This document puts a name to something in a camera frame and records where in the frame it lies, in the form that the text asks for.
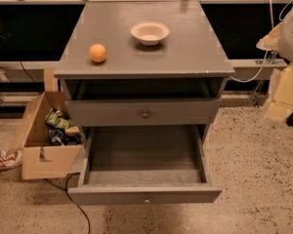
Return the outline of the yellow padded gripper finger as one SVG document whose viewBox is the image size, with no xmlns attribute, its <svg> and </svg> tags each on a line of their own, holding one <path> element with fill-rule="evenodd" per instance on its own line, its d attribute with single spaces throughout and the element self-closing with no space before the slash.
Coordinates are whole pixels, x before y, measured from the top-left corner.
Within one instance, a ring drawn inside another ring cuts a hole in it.
<svg viewBox="0 0 293 234">
<path fill-rule="evenodd" d="M 267 125 L 284 123 L 293 113 L 293 65 L 272 72 L 269 97 L 263 106 L 263 122 Z"/>
<path fill-rule="evenodd" d="M 256 48 L 263 51 L 279 50 L 279 35 L 283 22 L 276 25 L 266 36 L 261 38 L 256 44 Z"/>
</svg>

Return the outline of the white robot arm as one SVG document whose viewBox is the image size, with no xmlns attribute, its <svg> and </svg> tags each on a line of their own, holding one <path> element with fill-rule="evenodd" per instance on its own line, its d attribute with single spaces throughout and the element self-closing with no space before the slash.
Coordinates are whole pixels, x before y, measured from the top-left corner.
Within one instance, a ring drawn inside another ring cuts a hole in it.
<svg viewBox="0 0 293 234">
<path fill-rule="evenodd" d="M 269 34 L 259 40 L 256 47 L 264 51 L 278 51 L 290 61 L 282 71 L 272 72 L 269 98 L 263 106 L 263 122 L 268 125 L 284 123 L 293 113 L 293 7 Z"/>
</svg>

